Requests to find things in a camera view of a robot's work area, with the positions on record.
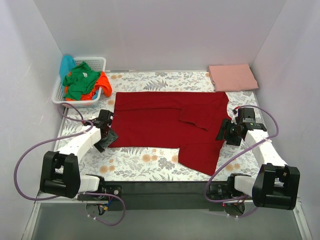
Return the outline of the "dark red t shirt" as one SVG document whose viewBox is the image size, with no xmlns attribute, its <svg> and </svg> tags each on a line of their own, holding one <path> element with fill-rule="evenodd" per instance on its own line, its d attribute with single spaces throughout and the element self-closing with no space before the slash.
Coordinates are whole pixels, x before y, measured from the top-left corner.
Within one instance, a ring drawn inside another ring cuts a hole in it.
<svg viewBox="0 0 320 240">
<path fill-rule="evenodd" d="M 228 103 L 224 92 L 118 92 L 111 125 L 118 138 L 110 147 L 178 149 L 180 164 L 211 176 Z"/>
</svg>

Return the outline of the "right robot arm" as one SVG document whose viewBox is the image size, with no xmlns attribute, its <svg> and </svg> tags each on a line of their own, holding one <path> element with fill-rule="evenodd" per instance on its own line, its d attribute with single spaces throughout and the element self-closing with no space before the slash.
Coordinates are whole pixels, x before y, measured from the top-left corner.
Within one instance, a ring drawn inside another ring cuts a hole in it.
<svg viewBox="0 0 320 240">
<path fill-rule="evenodd" d="M 247 195 L 256 207 L 293 210 L 298 196 L 299 169 L 288 165 L 277 153 L 267 128 L 256 121 L 254 106 L 240 106 L 233 113 L 234 120 L 222 121 L 216 139 L 232 146 L 245 142 L 259 171 L 256 177 L 232 173 L 226 181 L 227 195 L 232 199 Z"/>
</svg>

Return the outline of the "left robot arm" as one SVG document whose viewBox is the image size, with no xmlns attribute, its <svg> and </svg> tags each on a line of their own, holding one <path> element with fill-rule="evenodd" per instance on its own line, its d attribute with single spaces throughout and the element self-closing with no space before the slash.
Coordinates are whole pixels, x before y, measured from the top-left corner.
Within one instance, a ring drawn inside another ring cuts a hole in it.
<svg viewBox="0 0 320 240">
<path fill-rule="evenodd" d="M 95 200 L 106 196 L 105 179 L 98 175 L 81 175 L 79 163 L 90 149 L 96 148 L 102 153 L 117 140 L 118 135 L 111 129 L 113 118 L 113 112 L 101 110 L 98 117 L 83 124 L 81 135 L 57 151 L 48 151 L 44 155 L 41 192 L 70 199 L 86 192 Z"/>
</svg>

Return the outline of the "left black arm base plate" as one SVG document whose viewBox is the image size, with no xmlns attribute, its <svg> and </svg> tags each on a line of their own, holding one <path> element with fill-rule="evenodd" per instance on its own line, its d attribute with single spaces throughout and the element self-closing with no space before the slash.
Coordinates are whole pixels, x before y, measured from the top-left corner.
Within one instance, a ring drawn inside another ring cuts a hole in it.
<svg viewBox="0 0 320 240">
<path fill-rule="evenodd" d="M 122 195 L 122 186 L 118 184 L 107 184 L 98 188 L 97 191 L 94 192 L 97 195 L 91 195 L 88 193 L 79 193 L 77 195 L 78 201 L 107 201 L 111 197 L 105 196 L 103 194 L 115 195 L 121 197 Z"/>
</svg>

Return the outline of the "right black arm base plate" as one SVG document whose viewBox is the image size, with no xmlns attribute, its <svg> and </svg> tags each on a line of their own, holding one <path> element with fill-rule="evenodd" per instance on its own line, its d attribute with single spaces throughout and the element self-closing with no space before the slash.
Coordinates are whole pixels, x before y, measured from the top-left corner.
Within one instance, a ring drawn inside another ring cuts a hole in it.
<svg viewBox="0 0 320 240">
<path fill-rule="evenodd" d="M 210 200 L 225 200 L 231 198 L 231 193 L 228 190 L 227 184 L 219 181 L 209 185 L 206 196 Z"/>
</svg>

